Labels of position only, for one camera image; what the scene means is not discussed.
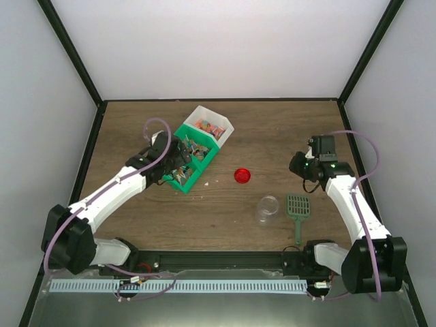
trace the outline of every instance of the black frame edge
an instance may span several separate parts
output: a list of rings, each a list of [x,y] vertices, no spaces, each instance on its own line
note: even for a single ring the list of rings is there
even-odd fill
[[[89,133],[88,142],[84,149],[82,160],[80,161],[79,171],[77,173],[76,182],[74,183],[69,203],[75,203],[80,200],[80,194],[82,193],[84,180],[87,177],[89,163],[91,162],[91,158],[93,156],[95,143],[97,142],[98,133],[100,131],[100,127],[102,126],[104,113],[107,107],[108,102],[103,101],[95,113],[94,122]]]
[[[212,98],[191,98],[191,99],[109,99],[107,102],[273,102],[273,101],[337,101],[336,97],[212,97]]]
[[[374,33],[369,39],[367,46],[363,50],[363,53],[356,64],[356,67],[354,68],[347,81],[347,84],[339,96],[339,99],[341,99],[343,103],[347,102],[349,96],[352,94],[354,87],[357,85],[361,75],[363,74],[363,71],[374,55],[374,52],[377,50],[377,47],[383,39],[383,36],[386,34],[386,31],[389,29],[390,24],[394,20],[396,13],[399,11],[403,2],[404,0],[390,0],[388,7],[386,7],[383,16],[380,18]]]
[[[38,274],[36,276],[35,283],[33,283],[33,287],[29,295],[29,299],[27,300],[25,310],[22,313],[20,324],[18,325],[19,327],[27,327],[30,324],[30,320],[33,314],[33,309],[35,308],[36,300],[40,293],[41,284],[43,280],[44,280],[44,271],[42,268],[40,268],[40,271],[38,271]]]
[[[344,128],[351,130],[352,127],[349,123],[348,116],[347,116],[347,113],[345,111],[344,103],[340,99],[338,99],[337,104],[338,104],[339,114],[341,115]],[[357,147],[356,139],[355,139],[353,134],[347,134],[347,138],[348,138],[348,142],[349,142],[349,147],[352,150],[352,155],[354,158],[354,162],[356,164],[357,173],[359,174],[359,176],[363,176],[366,174],[366,171],[365,171],[365,168],[363,166],[362,157],[360,156],[359,149]],[[368,202],[369,207],[374,212],[375,216],[380,221],[382,221],[381,217],[380,217],[379,209],[378,209],[377,204],[375,202],[373,191],[372,191],[371,186],[369,185],[369,181],[367,179],[365,179],[364,181],[361,182],[361,188],[362,188],[362,192],[365,196],[365,199]],[[407,267],[406,267],[406,271],[404,274],[404,282],[406,282],[406,284],[408,284],[408,286],[409,286],[409,289],[407,291],[407,295],[409,296],[410,304],[411,304],[411,307],[414,311],[415,318],[416,318],[416,321],[417,321],[419,327],[427,327],[428,324],[426,322],[424,312],[422,311],[420,301],[418,300],[418,295],[416,294],[416,291],[415,291],[414,285],[411,281],[411,277],[409,275],[409,271],[408,271]]]
[[[57,14],[52,2],[50,0],[38,0],[38,3],[40,4],[42,11],[45,13],[48,22],[50,23],[50,25],[52,25],[54,32],[59,38],[59,41],[62,43],[63,48],[65,49],[69,59],[73,63],[73,66],[76,68],[76,71],[82,79],[83,84],[87,88],[89,95],[95,102],[95,105],[97,107],[100,106],[103,100],[100,97],[93,81],[91,80],[91,77],[83,64],[82,59],[80,58],[76,50],[76,47],[69,38],[67,30],[63,26],[63,23],[59,18],[59,15]]]

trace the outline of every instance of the white plastic bin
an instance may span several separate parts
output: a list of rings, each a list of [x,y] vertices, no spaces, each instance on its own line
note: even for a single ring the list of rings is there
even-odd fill
[[[212,125],[219,126],[225,130],[223,135],[219,138],[219,140],[216,140],[215,137],[213,137],[209,133],[201,130],[196,126],[196,123],[199,119],[205,119]],[[184,124],[191,126],[196,130],[202,132],[203,134],[206,134],[207,136],[211,137],[218,144],[219,148],[223,146],[223,144],[229,138],[230,134],[232,134],[234,131],[234,127],[227,119],[227,117],[223,116],[222,114],[217,114],[216,112],[213,112],[212,110],[209,110],[208,108],[205,108],[203,106],[198,106],[189,115],[189,117],[186,118]]]

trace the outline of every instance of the colorful candy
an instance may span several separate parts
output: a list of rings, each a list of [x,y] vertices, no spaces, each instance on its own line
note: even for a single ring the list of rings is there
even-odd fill
[[[219,138],[222,137],[225,132],[225,129],[222,127],[214,126],[205,119],[199,119],[196,123],[196,127],[200,128],[206,133],[209,133],[210,135],[213,135],[216,140],[219,140]]]

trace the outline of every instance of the green handle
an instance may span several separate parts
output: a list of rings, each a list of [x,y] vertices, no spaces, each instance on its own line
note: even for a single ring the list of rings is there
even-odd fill
[[[295,220],[295,244],[301,245],[301,221]]]

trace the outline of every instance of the green plastic bin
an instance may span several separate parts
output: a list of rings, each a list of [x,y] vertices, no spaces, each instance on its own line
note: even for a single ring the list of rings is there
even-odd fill
[[[196,128],[190,127],[188,125],[181,125],[178,130],[174,132],[174,135],[179,137],[182,141],[186,137],[193,140],[194,142],[201,144],[203,146],[207,146],[210,151],[207,156],[203,159],[203,161],[199,161],[193,155],[191,155],[192,162],[187,164],[189,168],[192,168],[194,173],[191,177],[189,177],[188,181],[185,185],[180,185],[178,181],[172,181],[172,176],[165,175],[163,176],[163,180],[167,181],[173,188],[182,191],[183,193],[188,193],[189,190],[193,187],[195,182],[198,180],[200,175],[206,169],[206,167],[211,163],[214,156],[217,155],[219,151],[219,146],[213,140],[212,136],[208,136],[207,134],[203,134],[201,131],[196,130]]]
[[[206,146],[210,149],[207,156],[203,159],[203,161],[197,160],[197,162],[200,165],[200,170],[203,172],[207,166],[211,163],[214,156],[217,155],[219,151],[218,144],[214,141],[212,136],[209,136],[207,134],[203,134],[201,131],[199,131],[196,128],[190,127],[188,125],[181,125],[178,130],[174,133],[175,136],[178,136],[182,141],[186,138],[186,136],[194,140],[195,143],[201,144],[203,146]]]

